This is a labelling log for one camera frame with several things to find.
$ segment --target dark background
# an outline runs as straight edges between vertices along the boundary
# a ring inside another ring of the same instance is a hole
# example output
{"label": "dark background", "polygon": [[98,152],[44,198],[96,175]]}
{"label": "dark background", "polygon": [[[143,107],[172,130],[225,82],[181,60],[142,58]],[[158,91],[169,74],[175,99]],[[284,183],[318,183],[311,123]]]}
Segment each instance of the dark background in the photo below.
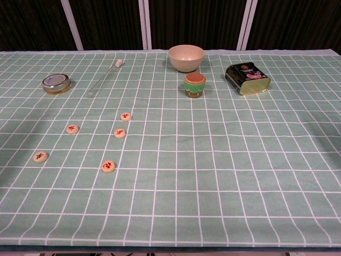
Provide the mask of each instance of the dark background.
{"label": "dark background", "polygon": [[[137,0],[69,0],[85,50],[141,50]],[[246,0],[149,0],[153,49],[237,47]],[[76,50],[60,0],[0,0],[0,51]],[[247,50],[333,49],[340,0],[258,0]]]}

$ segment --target ceramic bowl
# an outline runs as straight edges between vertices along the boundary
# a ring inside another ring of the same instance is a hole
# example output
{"label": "ceramic bowl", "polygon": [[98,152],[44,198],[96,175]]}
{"label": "ceramic bowl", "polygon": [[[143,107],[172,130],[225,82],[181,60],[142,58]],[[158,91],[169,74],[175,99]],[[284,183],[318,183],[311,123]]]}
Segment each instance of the ceramic bowl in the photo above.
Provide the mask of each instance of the ceramic bowl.
{"label": "ceramic bowl", "polygon": [[200,66],[204,51],[195,45],[182,44],[170,48],[168,56],[176,70],[187,73],[196,70]]}

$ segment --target metal lid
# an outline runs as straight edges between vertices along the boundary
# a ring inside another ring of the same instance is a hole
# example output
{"label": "metal lid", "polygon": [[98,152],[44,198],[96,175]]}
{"label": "metal lid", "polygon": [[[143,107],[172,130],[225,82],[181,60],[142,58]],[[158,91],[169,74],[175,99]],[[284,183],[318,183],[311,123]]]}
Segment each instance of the metal lid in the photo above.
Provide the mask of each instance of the metal lid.
{"label": "metal lid", "polygon": [[42,82],[43,88],[48,92],[56,92],[65,89],[71,81],[67,75],[53,74],[45,78]]}

